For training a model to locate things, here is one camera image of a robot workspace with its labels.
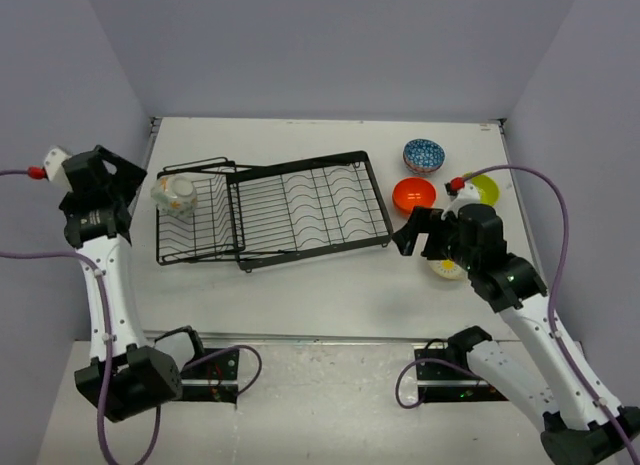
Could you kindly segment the orange bowl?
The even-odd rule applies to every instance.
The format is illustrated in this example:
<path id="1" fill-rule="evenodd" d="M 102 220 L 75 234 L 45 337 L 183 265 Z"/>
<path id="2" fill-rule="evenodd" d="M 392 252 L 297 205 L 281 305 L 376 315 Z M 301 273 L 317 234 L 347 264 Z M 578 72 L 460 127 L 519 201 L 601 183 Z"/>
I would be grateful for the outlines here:
<path id="1" fill-rule="evenodd" d="M 410 215 L 416 206 L 431 208 L 437 199 L 435 186 L 420 177 L 400 180 L 392 192 L 394 208 L 403 215 Z"/>

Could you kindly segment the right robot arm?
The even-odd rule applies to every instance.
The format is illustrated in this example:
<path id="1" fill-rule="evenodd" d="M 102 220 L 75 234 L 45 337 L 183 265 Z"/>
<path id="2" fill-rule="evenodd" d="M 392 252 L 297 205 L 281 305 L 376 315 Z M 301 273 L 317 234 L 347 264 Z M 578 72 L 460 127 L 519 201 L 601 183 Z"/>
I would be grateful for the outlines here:
<path id="1" fill-rule="evenodd" d="M 515 333 L 539 371 L 531 375 L 474 326 L 449 339 L 446 365 L 454 376 L 476 375 L 496 388 L 533 424 L 555 464 L 598 464 L 638 437 L 638 408 L 622 405 L 590 368 L 550 311 L 538 272 L 508 251 L 492 207 L 415 208 L 393 235 L 401 255 L 412 255 L 420 234 L 427 236 L 423 257 L 463 268 L 474 292 Z"/>

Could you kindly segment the blue patterned bowl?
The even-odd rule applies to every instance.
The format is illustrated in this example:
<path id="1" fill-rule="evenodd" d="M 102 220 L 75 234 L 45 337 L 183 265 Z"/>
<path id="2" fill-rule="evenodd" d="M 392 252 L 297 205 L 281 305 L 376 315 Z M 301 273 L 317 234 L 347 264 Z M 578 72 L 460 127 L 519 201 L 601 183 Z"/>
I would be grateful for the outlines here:
<path id="1" fill-rule="evenodd" d="M 442 146 L 429 139 L 410 140 L 404 145 L 402 156 L 407 168 L 418 175 L 438 171 L 446 160 Z"/>

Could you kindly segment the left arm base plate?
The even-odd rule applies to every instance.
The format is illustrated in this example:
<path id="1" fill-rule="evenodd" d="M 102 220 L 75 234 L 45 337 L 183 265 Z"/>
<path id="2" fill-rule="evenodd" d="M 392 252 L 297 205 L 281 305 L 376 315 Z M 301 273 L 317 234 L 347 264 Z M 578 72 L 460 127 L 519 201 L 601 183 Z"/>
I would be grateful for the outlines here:
<path id="1" fill-rule="evenodd" d="M 239 357 L 240 352 L 234 350 L 189 370 L 183 370 L 182 396 L 179 401 L 236 405 Z"/>

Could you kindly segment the green bowl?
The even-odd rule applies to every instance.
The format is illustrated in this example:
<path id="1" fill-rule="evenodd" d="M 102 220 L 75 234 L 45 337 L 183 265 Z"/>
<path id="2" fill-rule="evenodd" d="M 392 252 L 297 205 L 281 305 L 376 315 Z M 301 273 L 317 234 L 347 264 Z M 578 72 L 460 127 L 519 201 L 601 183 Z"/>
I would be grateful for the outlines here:
<path id="1" fill-rule="evenodd" d="M 470 177 L 471 172 L 462 175 L 463 178 Z M 480 174 L 472 177 L 470 180 L 465 180 L 462 193 L 465 197 L 472 195 L 471 189 L 474 188 L 480 202 L 489 206 L 495 206 L 500 198 L 500 189 L 498 184 L 488 175 Z"/>

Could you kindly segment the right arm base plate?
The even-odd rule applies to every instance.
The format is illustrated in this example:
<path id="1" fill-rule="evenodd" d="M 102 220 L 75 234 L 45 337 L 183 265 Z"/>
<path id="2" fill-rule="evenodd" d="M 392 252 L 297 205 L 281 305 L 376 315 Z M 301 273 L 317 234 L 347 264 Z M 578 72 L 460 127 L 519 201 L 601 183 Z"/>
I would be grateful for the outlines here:
<path id="1" fill-rule="evenodd" d="M 461 368 L 466 365 L 445 341 L 432 339 L 414 350 L 414 358 L 437 359 Z M 506 398 L 487 382 L 473 379 L 440 363 L 421 363 L 415 367 L 420 403 L 504 402 Z"/>

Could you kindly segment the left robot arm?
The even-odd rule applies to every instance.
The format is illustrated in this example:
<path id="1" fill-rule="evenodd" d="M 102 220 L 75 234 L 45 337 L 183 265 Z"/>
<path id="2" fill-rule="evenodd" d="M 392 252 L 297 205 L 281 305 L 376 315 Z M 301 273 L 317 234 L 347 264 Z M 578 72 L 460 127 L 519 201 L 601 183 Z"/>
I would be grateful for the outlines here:
<path id="1" fill-rule="evenodd" d="M 69 189 L 59 205 L 64 237 L 78 254 L 87 290 L 90 363 L 75 372 L 79 393 L 112 423 L 181 398 L 181 374 L 208 364 L 198 333 L 183 326 L 146 339 L 131 273 L 129 206 L 146 172 L 97 145 L 63 159 Z"/>

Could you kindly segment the white bowl yellow dots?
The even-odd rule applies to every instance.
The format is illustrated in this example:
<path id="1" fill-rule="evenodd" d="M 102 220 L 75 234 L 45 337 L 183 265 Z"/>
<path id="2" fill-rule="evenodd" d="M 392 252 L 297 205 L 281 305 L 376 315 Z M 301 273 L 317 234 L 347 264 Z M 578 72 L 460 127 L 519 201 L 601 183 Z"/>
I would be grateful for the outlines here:
<path id="1" fill-rule="evenodd" d="M 431 270 L 441 278 L 447 280 L 463 280 L 466 272 L 463 268 L 451 260 L 429 260 Z"/>

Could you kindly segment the white bowl leaf pattern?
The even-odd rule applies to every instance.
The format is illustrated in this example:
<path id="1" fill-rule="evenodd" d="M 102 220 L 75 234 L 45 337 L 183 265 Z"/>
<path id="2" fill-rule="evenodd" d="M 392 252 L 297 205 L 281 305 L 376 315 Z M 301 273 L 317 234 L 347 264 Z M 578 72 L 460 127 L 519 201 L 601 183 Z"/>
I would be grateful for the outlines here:
<path id="1" fill-rule="evenodd" d="M 150 196 L 160 212 L 176 217 L 191 215 L 198 205 L 194 182 L 182 174 L 158 178 Z"/>

